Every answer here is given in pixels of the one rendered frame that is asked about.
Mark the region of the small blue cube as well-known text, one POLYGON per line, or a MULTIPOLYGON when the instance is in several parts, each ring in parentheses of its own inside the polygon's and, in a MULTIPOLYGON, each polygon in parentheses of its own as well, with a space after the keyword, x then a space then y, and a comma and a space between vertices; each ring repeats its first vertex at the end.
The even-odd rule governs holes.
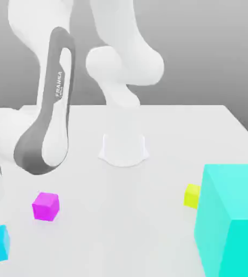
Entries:
POLYGON ((6 225, 0 225, 0 261, 9 258, 10 236, 6 225))

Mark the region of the small magenta cube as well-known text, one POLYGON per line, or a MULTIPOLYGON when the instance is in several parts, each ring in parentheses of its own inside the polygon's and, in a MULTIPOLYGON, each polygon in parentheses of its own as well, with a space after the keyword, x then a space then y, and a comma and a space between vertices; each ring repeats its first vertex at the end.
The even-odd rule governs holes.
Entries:
POLYGON ((32 203, 33 216, 36 220, 53 221, 59 212, 57 194, 40 192, 32 203))

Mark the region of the small yellow cube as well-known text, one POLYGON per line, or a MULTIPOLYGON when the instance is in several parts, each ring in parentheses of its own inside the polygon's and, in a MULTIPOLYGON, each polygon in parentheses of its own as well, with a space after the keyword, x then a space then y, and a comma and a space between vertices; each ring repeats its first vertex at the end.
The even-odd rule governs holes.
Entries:
POLYGON ((184 205, 197 209, 201 186, 188 184, 184 194, 184 205))

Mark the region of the large cyan box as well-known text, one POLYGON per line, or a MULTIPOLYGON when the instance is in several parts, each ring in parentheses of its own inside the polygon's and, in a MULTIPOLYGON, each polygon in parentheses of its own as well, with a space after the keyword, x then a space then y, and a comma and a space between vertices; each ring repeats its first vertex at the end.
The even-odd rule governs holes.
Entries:
POLYGON ((207 164, 195 242, 205 277, 248 277, 248 164, 207 164))

